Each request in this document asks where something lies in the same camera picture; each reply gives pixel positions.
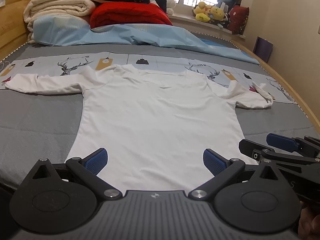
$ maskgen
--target purple folder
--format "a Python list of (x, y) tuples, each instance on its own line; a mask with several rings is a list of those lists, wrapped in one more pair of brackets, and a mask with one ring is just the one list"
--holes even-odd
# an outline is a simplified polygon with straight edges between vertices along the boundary
[(256, 45), (254, 46), (253, 53), (261, 58), (264, 62), (268, 62), (273, 44), (263, 38), (258, 37)]

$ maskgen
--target window sill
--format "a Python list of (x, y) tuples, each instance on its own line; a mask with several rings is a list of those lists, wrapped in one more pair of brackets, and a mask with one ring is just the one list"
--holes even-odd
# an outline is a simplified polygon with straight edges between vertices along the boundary
[(233, 35), (232, 32), (225, 28), (220, 28), (217, 25), (210, 23), (199, 22), (192, 14), (192, 7), (187, 5), (177, 4), (174, 8), (173, 15), (168, 15), (172, 24), (177, 27), (185, 28), (189, 31), (199, 32), (225, 40), (236, 40), (239, 42), (245, 42), (244, 35)]

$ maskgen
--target window railing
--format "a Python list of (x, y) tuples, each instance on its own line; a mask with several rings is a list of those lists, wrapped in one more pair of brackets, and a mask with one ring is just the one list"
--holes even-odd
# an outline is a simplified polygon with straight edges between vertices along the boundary
[(194, 7), (201, 1), (205, 2), (206, 4), (215, 5), (215, 3), (206, 0), (184, 0), (183, 4)]

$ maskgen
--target human hand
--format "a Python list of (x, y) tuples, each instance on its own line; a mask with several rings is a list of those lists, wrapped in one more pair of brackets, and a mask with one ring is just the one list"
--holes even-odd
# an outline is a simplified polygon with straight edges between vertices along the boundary
[(298, 237), (301, 240), (320, 239), (320, 214), (315, 213), (312, 208), (302, 203), (301, 217), (299, 220)]

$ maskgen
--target wooden headboard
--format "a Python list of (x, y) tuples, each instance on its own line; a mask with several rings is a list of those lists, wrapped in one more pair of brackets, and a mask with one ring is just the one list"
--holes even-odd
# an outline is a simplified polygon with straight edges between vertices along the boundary
[(0, 7), (0, 60), (27, 42), (29, 31), (23, 11), (30, 0), (5, 0)]

